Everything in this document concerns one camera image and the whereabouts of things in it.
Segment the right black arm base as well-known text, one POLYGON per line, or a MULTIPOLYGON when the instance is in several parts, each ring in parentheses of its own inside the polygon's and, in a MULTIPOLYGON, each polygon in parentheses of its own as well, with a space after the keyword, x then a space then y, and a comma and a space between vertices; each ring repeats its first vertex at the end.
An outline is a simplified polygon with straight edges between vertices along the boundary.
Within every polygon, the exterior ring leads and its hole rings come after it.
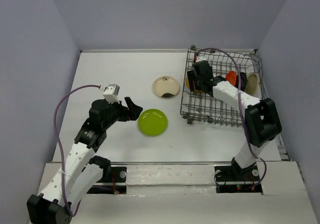
POLYGON ((257 164, 241 169, 233 159, 230 165, 214 167, 214 182, 217 193, 262 193, 257 164))

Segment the grey wire dish rack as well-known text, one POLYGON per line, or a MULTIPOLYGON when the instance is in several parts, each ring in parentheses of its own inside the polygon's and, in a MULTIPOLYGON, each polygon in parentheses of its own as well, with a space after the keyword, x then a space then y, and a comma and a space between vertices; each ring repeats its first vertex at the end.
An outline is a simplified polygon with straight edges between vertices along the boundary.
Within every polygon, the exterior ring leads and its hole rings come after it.
MULTIPOLYGON (((197 51, 199 51, 199 48, 196 48, 194 45, 187 51, 180 115, 183 119, 187 120, 188 124, 193 124, 198 121, 209 124, 240 127, 241 118, 238 111, 221 100, 212 98, 205 93, 193 92, 186 86, 187 71, 192 70, 194 55, 197 51)), ((251 73, 258 75, 259 86, 254 96, 261 99, 266 98, 267 94, 262 80, 262 59, 256 55, 256 50, 226 50, 226 52, 234 58, 241 72, 246 73, 247 76, 251 73)), ((226 77, 229 71, 236 71, 232 60, 224 53, 205 50, 200 52, 199 55, 207 57, 214 76, 226 77)))

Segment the green plate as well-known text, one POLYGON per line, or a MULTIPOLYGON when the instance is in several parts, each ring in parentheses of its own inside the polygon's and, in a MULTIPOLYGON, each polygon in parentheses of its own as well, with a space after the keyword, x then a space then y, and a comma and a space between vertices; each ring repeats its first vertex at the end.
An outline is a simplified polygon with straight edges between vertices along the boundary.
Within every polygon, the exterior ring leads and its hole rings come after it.
POLYGON ((167 116, 158 109, 145 110, 138 118, 138 128, 146 136, 161 135, 167 127, 167 116))

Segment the cream plate with dark spot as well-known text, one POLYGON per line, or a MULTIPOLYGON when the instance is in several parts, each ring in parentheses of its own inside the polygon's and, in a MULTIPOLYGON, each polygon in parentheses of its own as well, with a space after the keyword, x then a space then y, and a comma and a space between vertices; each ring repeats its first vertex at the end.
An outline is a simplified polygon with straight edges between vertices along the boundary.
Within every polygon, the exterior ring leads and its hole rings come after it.
POLYGON ((178 81, 171 76, 161 76, 154 81, 152 90, 158 97, 166 99, 177 95, 180 90, 180 85, 178 81))

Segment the brown yellow patterned plate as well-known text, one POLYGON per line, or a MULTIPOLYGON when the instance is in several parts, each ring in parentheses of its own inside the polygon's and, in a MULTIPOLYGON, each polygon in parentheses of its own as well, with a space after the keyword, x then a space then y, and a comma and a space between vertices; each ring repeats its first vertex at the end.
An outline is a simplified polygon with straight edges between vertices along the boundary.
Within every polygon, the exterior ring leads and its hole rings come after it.
POLYGON ((196 93, 202 93, 202 91, 198 88, 195 80, 196 79, 194 77, 192 77, 191 80, 189 81, 189 77, 187 76, 186 79, 185 79, 185 84, 187 85, 187 87, 191 91, 196 92, 196 93))

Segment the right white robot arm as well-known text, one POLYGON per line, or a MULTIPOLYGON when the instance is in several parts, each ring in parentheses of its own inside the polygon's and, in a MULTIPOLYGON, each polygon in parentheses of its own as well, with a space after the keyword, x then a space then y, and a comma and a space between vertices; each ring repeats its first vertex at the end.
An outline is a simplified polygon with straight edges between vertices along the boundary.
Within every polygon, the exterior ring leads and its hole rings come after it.
POLYGON ((253 165, 269 141, 281 133, 282 126, 274 101, 259 99, 236 88, 222 76, 213 76, 207 60, 197 60, 192 65, 189 80, 193 80, 199 90, 225 102, 240 114, 246 143, 233 158, 236 163, 230 167, 230 174, 236 180, 248 175, 248 167, 253 165))

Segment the white foam strip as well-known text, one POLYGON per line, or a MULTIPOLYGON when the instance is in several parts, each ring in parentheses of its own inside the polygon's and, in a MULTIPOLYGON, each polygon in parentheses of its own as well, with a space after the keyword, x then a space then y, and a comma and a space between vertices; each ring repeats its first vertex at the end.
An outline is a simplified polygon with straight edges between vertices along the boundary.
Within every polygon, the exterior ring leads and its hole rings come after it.
POLYGON ((126 184, 134 185, 214 185, 213 165, 142 164, 127 167, 126 184))

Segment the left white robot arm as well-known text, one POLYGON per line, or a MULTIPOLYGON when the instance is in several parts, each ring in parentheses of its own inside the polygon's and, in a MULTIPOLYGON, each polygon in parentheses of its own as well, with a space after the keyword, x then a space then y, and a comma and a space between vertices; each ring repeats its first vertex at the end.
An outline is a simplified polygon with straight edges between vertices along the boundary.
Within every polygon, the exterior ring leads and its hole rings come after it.
POLYGON ((111 162, 96 155, 106 131, 118 121, 136 121, 142 112, 130 97, 125 102, 126 106, 105 99, 92 102, 88 119, 60 169, 38 195, 29 197, 26 205, 31 223, 70 223, 89 189, 109 179, 111 162))

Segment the cream floral plate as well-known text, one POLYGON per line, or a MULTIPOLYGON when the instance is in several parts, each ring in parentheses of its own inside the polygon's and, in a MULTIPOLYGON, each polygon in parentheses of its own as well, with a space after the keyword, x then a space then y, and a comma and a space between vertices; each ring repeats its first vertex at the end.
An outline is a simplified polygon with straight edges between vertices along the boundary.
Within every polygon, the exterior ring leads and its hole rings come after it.
POLYGON ((259 77, 256 73, 251 73, 247 76, 247 86, 245 92, 251 96, 254 96, 258 89, 259 77))

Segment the orange plate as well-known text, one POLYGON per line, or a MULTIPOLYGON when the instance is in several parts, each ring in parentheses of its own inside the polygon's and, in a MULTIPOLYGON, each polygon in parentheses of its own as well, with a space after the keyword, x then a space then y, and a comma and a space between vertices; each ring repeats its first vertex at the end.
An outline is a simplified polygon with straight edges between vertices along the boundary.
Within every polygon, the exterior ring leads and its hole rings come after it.
POLYGON ((225 77, 233 86, 237 83, 237 74, 235 71, 229 71, 225 77))

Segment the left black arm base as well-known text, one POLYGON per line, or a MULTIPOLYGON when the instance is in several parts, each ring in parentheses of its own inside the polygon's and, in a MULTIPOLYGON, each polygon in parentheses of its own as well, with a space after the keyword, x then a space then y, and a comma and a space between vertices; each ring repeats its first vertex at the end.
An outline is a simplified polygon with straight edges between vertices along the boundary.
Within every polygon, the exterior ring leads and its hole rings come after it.
POLYGON ((103 174, 87 194, 126 194, 127 167, 112 166, 110 173, 103 174))

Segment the black plate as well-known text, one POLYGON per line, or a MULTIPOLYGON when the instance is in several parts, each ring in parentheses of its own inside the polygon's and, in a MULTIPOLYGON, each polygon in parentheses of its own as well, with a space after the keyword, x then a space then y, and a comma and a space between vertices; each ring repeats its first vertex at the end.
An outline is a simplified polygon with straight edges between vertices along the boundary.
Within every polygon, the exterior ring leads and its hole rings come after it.
POLYGON ((244 72, 240 72, 240 76, 237 75, 236 77, 236 87, 238 88, 240 85, 240 90, 241 91, 245 91, 246 87, 247 87, 247 83, 248 83, 248 79, 247 79, 247 75, 244 72))

